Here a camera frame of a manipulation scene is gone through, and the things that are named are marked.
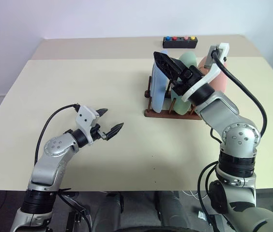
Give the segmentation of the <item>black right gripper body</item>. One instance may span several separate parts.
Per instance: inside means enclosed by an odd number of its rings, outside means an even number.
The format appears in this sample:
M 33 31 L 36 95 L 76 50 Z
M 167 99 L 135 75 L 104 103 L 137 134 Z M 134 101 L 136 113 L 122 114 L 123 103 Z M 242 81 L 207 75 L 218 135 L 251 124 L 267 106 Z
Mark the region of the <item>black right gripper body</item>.
M 171 68 L 171 89 L 179 96 L 183 96 L 194 84 L 202 79 L 203 73 L 194 65 L 189 68 Z

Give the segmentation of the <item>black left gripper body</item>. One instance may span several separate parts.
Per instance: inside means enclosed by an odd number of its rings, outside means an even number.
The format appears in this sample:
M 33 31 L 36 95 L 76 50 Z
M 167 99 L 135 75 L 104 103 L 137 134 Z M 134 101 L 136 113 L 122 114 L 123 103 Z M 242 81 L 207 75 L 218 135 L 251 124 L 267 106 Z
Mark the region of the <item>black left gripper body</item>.
M 108 136 L 106 133 L 100 131 L 100 125 L 97 123 L 94 127 L 91 128 L 90 130 L 90 135 L 92 137 L 93 141 L 103 139 L 103 140 L 108 140 Z

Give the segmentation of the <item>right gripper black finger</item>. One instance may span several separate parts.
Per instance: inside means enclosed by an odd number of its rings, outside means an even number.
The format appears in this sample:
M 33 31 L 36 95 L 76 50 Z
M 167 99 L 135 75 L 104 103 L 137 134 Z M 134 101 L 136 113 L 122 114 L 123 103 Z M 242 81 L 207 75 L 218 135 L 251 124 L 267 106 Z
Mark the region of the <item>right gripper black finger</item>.
M 188 70 L 188 68 L 186 67 L 186 65 L 180 61 L 179 59 L 175 59 L 175 58 L 170 58 L 171 59 L 171 70 L 173 73 L 182 73 L 186 70 Z
M 177 81 L 182 73 L 182 68 L 167 54 L 155 51 L 153 56 L 156 66 L 163 72 L 163 74 L 172 82 Z

